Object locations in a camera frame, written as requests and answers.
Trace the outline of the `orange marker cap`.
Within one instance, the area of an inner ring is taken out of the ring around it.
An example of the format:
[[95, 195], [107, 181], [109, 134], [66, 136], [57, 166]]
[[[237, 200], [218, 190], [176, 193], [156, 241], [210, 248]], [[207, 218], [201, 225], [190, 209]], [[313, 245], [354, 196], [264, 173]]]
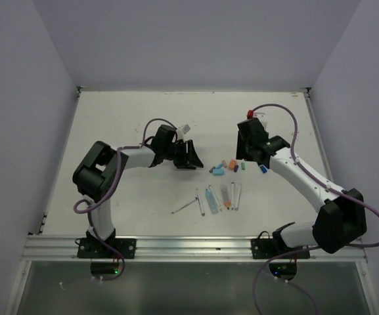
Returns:
[[235, 159], [230, 160], [230, 162], [228, 164], [228, 169], [233, 171], [235, 166], [236, 166], [236, 160]]

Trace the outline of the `light blue pen cap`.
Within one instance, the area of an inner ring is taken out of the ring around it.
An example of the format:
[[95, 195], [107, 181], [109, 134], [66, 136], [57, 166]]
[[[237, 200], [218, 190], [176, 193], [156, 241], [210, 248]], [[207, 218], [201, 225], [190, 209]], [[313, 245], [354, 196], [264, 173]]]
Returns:
[[213, 176], [223, 176], [225, 174], [225, 170], [223, 168], [215, 168], [212, 170], [212, 175]]

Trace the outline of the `light blue capped pen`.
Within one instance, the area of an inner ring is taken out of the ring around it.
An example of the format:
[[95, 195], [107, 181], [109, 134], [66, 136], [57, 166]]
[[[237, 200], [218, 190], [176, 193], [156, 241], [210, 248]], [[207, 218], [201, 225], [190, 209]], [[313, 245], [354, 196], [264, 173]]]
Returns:
[[204, 210], [204, 206], [203, 206], [203, 203], [202, 203], [202, 198], [201, 198], [201, 195], [200, 195], [200, 192], [199, 192], [198, 188], [196, 189], [196, 198], [198, 200], [198, 206], [200, 208], [200, 214], [201, 214], [202, 217], [205, 217], [206, 213], [205, 213], [205, 210]]

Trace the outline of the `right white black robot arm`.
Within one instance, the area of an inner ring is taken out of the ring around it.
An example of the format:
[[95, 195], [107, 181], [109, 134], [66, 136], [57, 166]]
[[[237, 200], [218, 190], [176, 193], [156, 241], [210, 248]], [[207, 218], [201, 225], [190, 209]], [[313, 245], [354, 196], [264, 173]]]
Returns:
[[270, 137], [256, 117], [238, 125], [236, 156], [265, 166], [290, 183], [312, 206], [311, 222], [289, 222], [272, 233], [271, 249], [287, 257], [295, 249], [318, 246], [335, 253], [367, 231], [363, 195], [321, 176], [281, 136]]

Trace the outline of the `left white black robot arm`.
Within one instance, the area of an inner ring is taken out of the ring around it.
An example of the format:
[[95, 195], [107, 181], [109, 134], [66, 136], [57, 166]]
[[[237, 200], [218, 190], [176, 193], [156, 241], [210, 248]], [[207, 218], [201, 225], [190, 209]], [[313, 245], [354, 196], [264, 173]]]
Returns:
[[147, 137], [136, 146], [113, 148], [103, 141], [96, 141], [72, 176], [73, 183], [83, 198], [73, 206], [78, 214], [89, 218], [87, 233], [95, 238], [92, 249], [106, 258], [115, 251], [116, 242], [112, 222], [110, 198], [113, 196], [125, 170], [139, 167], [155, 167], [163, 161], [172, 161], [177, 169], [203, 168], [193, 141], [186, 140], [189, 125], [174, 127], [161, 125], [156, 134]]

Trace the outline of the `green white pen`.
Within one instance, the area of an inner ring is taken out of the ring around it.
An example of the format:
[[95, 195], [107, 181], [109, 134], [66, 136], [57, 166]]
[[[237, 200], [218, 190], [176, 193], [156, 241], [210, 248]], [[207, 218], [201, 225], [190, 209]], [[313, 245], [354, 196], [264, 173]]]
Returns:
[[242, 184], [240, 183], [238, 185], [238, 188], [236, 190], [236, 195], [235, 195], [235, 203], [234, 203], [234, 210], [235, 211], [238, 211], [238, 208], [239, 208], [241, 191], [242, 191]]

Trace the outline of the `blue capped white marker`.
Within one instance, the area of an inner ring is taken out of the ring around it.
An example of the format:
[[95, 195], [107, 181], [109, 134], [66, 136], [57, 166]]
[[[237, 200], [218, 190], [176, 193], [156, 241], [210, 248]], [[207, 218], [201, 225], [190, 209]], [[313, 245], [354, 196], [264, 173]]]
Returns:
[[268, 168], [266, 168], [266, 166], [264, 166], [264, 165], [260, 165], [259, 168], [260, 168], [260, 170], [261, 170], [261, 172], [262, 172], [263, 174], [265, 174], [265, 173], [268, 172]]

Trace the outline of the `light blue highlighter marker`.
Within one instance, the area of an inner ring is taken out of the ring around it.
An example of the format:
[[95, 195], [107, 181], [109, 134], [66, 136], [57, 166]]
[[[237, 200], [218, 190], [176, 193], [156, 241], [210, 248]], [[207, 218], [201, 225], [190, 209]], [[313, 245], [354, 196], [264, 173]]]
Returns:
[[214, 196], [213, 196], [213, 194], [209, 188], [205, 189], [205, 198], [206, 198], [206, 201], [208, 203], [208, 207], [209, 207], [211, 213], [213, 215], [217, 214], [218, 213], [218, 206], [217, 206], [215, 198], [214, 198]]

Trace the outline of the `orange highlighter marker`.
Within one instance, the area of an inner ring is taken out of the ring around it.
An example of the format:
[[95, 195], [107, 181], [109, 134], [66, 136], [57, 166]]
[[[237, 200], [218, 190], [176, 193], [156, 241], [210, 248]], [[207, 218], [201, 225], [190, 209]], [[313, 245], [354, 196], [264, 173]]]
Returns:
[[220, 186], [220, 192], [221, 192], [221, 197], [222, 197], [222, 200], [223, 200], [223, 205], [227, 209], [230, 209], [231, 208], [231, 197], [229, 195], [229, 191], [228, 191], [228, 188], [227, 188], [226, 184], [222, 184]]

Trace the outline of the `grey capped white pen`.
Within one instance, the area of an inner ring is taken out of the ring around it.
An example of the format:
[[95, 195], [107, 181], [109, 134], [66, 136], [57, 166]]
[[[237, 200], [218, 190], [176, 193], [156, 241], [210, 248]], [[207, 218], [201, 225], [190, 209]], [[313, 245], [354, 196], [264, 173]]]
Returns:
[[186, 202], [184, 205], [180, 206], [178, 209], [172, 211], [171, 214], [176, 214], [197, 201], [198, 201], [198, 198], [194, 197], [190, 201]]

